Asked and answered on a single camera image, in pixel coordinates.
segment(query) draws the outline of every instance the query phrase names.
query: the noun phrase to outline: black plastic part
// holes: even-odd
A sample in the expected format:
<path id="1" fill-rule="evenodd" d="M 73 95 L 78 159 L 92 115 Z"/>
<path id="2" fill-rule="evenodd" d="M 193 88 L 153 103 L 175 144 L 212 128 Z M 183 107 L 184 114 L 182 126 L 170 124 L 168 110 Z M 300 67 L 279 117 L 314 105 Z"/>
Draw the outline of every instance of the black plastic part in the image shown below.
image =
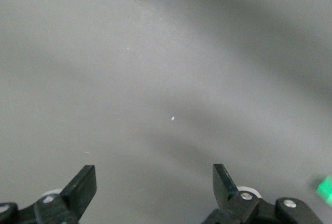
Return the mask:
<path id="1" fill-rule="evenodd" d="M 228 200 L 239 191 L 223 164 L 213 165 L 213 192 L 219 208 L 228 206 Z"/>
<path id="2" fill-rule="evenodd" d="M 80 219 L 97 191 L 94 165 L 86 165 L 61 191 L 68 209 Z"/>
<path id="3" fill-rule="evenodd" d="M 229 215 L 222 213 L 220 210 L 215 209 L 212 213 L 205 219 L 202 224 L 241 224 L 239 219 L 234 219 Z"/>
<path id="4" fill-rule="evenodd" d="M 12 223 L 17 213 L 17 204 L 14 202 L 1 203 L 0 209 L 3 209 L 3 212 L 0 213 L 0 224 Z"/>
<path id="5" fill-rule="evenodd" d="M 242 193 L 248 193 L 252 196 L 251 200 L 245 200 L 241 197 Z M 254 194 L 247 191 L 240 191 L 229 200 L 228 213 L 236 219 L 240 219 L 241 223 L 248 224 L 258 213 L 259 199 Z"/>
<path id="6" fill-rule="evenodd" d="M 226 168 L 213 165 L 213 191 L 219 209 L 214 210 L 203 224 L 323 224 L 309 206 L 294 198 L 280 198 L 275 206 L 252 196 L 241 197 Z M 284 200 L 292 200 L 296 207 L 287 207 Z"/>
<path id="7" fill-rule="evenodd" d="M 0 224 L 77 224 L 95 193 L 95 168 L 86 165 L 60 194 L 49 194 L 19 211 L 15 203 L 0 204 L 9 205 L 0 213 Z"/>
<path id="8" fill-rule="evenodd" d="M 295 202 L 296 207 L 287 207 L 284 204 L 285 200 Z M 292 224 L 323 224 L 317 215 L 310 209 L 310 207 L 294 198 L 279 198 L 275 203 L 277 215 L 286 223 Z"/>
<path id="9" fill-rule="evenodd" d="M 280 220 L 275 211 L 275 206 L 267 203 L 263 199 L 259 199 L 258 203 L 258 214 L 254 217 L 253 224 L 283 224 L 284 222 Z"/>
<path id="10" fill-rule="evenodd" d="M 77 217 L 69 211 L 58 194 L 49 194 L 39 199 L 34 205 L 34 213 L 38 224 L 78 224 Z"/>

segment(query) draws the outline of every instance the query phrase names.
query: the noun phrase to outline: green block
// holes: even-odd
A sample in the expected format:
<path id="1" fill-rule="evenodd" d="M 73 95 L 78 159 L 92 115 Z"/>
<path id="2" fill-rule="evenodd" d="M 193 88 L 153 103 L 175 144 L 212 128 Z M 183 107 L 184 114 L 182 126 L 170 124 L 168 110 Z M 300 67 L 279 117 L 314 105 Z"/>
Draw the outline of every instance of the green block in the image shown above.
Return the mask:
<path id="1" fill-rule="evenodd" d="M 332 206 L 332 177 L 326 177 L 317 187 L 316 193 L 330 206 Z"/>

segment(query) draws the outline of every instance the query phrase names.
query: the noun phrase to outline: green object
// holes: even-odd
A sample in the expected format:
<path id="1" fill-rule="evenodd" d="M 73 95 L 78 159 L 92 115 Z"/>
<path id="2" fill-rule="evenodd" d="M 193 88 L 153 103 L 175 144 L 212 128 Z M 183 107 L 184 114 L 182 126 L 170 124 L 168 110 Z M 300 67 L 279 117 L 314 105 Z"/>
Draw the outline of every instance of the green object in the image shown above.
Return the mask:
<path id="1" fill-rule="evenodd" d="M 332 177 L 326 177 L 317 187 L 316 193 L 330 206 L 332 206 Z"/>

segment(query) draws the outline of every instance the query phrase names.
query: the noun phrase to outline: gray table surface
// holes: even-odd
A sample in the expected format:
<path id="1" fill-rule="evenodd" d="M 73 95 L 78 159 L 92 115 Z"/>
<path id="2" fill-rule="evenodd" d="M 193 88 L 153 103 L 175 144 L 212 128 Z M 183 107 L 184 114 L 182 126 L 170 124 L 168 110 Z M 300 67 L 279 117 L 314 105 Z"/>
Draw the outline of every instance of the gray table surface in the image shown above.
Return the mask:
<path id="1" fill-rule="evenodd" d="M 0 201 L 95 164 L 81 223 L 200 223 L 332 174 L 332 0 L 0 0 Z"/>

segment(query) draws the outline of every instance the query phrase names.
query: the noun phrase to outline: metal screw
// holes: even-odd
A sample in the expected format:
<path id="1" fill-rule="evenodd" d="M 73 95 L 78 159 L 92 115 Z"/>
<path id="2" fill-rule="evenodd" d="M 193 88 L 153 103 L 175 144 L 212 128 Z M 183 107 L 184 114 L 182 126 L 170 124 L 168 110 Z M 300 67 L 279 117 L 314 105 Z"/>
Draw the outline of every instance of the metal screw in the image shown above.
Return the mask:
<path id="1" fill-rule="evenodd" d="M 285 204 L 285 206 L 287 206 L 287 207 L 291 207 L 291 208 L 296 207 L 296 203 L 293 202 L 292 200 L 285 200 L 285 201 L 284 201 L 284 204 Z"/>
<path id="2" fill-rule="evenodd" d="M 5 206 L 0 207 L 0 214 L 7 211 L 7 210 L 9 210 L 9 205 L 5 205 Z"/>
<path id="3" fill-rule="evenodd" d="M 45 199 L 43 199 L 43 203 L 50 203 L 54 200 L 54 197 L 51 195 L 48 195 Z"/>
<path id="4" fill-rule="evenodd" d="M 253 196 L 247 192 L 242 193 L 241 197 L 242 197 L 242 199 L 247 200 L 247 201 L 250 201 L 253 198 Z"/>

